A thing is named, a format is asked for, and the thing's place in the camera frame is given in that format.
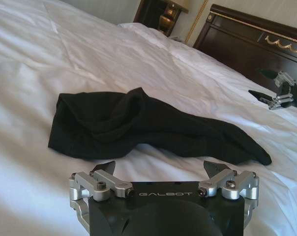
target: lamp base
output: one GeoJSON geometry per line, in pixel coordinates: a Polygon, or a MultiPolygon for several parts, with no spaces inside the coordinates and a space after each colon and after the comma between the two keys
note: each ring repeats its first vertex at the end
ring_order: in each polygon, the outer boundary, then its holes
{"type": "Polygon", "coordinates": [[[174,4],[169,3],[165,9],[164,14],[159,17],[158,30],[168,37],[173,31],[174,25],[180,13],[180,8],[176,7],[174,4]]]}

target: table lamp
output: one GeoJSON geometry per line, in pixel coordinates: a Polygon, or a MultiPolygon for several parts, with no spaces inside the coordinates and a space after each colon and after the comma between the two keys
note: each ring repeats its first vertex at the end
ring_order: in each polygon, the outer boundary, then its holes
{"type": "Polygon", "coordinates": [[[181,11],[188,13],[190,0],[164,0],[168,3],[165,12],[159,17],[158,30],[169,36],[181,11]]]}

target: white bedsheet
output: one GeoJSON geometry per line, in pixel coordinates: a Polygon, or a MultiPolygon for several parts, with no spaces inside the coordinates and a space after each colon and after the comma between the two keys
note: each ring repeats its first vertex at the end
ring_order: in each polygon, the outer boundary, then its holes
{"type": "MultiPolygon", "coordinates": [[[[58,94],[145,92],[198,116],[238,125],[273,163],[260,177],[245,235],[297,235],[297,109],[269,111],[247,90],[272,94],[214,59],[140,25],[117,27],[54,0],[0,0],[0,236],[84,236],[68,177],[96,163],[47,148],[58,94]]],[[[117,159],[127,181],[203,180],[203,161],[138,145],[117,159]]]]}

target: silver metal bracket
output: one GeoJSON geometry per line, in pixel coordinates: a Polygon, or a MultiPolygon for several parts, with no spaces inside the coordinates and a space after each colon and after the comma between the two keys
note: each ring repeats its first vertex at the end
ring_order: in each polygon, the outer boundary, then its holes
{"type": "Polygon", "coordinates": [[[76,210],[79,222],[89,232],[89,207],[83,198],[93,196],[95,201],[110,198],[111,190],[120,198],[127,198],[132,192],[132,183],[122,181],[104,170],[91,172],[90,175],[79,172],[69,178],[70,206],[76,210]]]}
{"type": "Polygon", "coordinates": [[[268,108],[270,110],[276,110],[276,109],[282,108],[281,106],[282,103],[294,101],[293,95],[291,94],[291,87],[295,85],[295,80],[293,80],[289,74],[287,74],[286,72],[280,71],[277,74],[277,77],[274,79],[274,82],[278,88],[281,87],[284,82],[287,82],[289,83],[290,88],[287,94],[273,97],[272,101],[268,102],[268,108]]]}
{"type": "Polygon", "coordinates": [[[289,92],[288,94],[281,95],[281,96],[276,96],[272,98],[272,101],[269,102],[268,108],[270,110],[276,110],[279,108],[282,108],[281,104],[286,103],[286,102],[293,102],[293,95],[289,92]]]}
{"type": "Polygon", "coordinates": [[[199,192],[203,197],[213,197],[217,189],[222,189],[222,196],[229,200],[245,199],[244,228],[249,223],[252,210],[258,206],[259,177],[250,171],[237,175],[235,171],[224,169],[209,180],[199,182],[199,192]]]}

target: dark wooden headboard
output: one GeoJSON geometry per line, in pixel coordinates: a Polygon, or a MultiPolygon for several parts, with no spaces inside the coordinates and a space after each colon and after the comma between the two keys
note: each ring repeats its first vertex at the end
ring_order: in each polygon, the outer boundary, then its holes
{"type": "Polygon", "coordinates": [[[276,91],[258,69],[283,70],[297,81],[297,29],[213,4],[194,48],[276,91]]]}

